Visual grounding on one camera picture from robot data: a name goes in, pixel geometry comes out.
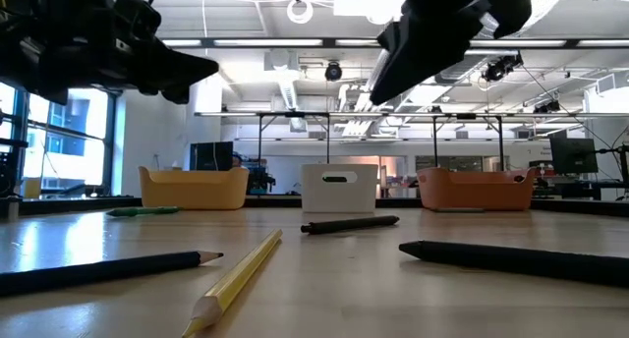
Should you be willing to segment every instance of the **black pencil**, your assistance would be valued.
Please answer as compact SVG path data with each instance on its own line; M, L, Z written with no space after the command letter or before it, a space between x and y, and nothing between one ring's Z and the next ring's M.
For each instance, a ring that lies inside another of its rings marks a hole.
M629 287L629 258L433 241L399 249L431 262Z
M0 297L61 289L199 266L223 253L187 252L0 274Z
M350 219L350 220L338 220L338 221L325 221L318 223L309 223L302 226L303 233L309 233L311 235L328 234L337 231L364 229L376 226L391 226L400 220L397 216L374 216L362 219Z

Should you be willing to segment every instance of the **wooden table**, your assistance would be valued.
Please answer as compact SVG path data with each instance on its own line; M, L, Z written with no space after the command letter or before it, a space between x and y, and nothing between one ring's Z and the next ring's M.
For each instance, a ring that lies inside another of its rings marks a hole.
M226 256L196 269L1 299L0 337L179 337L194 302L273 228L284 231L283 242L199 337L627 336L628 290L422 263L397 246L422 238L629 256L629 221L534 211L377 214L400 216L399 226L306 236L303 223L349 216L261 208L3 223L3 271L187 250Z

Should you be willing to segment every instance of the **computer screen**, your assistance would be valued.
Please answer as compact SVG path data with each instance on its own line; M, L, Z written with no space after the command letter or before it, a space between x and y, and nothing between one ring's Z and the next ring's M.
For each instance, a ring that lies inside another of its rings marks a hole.
M229 171L232 168L234 143L202 142L190 147L190 169L198 171Z
M551 139L552 165L557 174L597 173L594 140Z

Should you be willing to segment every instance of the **ceiling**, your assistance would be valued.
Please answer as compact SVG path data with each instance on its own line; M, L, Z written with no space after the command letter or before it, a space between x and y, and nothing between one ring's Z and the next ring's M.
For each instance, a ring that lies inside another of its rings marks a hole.
M286 14L290 0L155 0L153 7L162 15L161 38L177 37L375 37L384 26L365 17L335 17L332 9L314 5L313 18L306 24L291 22ZM320 0L331 6L332 0ZM203 12L206 29L203 24ZM629 37L629 0L561 0L540 21L523 33L524 37ZM277 82L256 77L262 71L267 49L188 49L221 65L229 83L223 103L237 106L248 102L268 102L280 95ZM301 78L295 82L299 95L338 96L343 83L366 80L376 65L379 49L294 49L300 59ZM559 101L569 110L581 107L582 88L599 78L605 69L629 69L628 50L528 50L522 51L524 66L500 83L479 82L481 71L473 72L439 103L444 111L517 111L522 102L564 85ZM329 83L323 77L328 61L339 61L343 82ZM571 72L566 78L565 71Z

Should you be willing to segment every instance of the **yellow bin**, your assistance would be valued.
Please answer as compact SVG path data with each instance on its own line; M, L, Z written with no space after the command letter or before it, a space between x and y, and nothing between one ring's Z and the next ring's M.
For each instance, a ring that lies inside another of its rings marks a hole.
M148 171L140 167L142 204L195 210L233 210L245 204L249 170Z

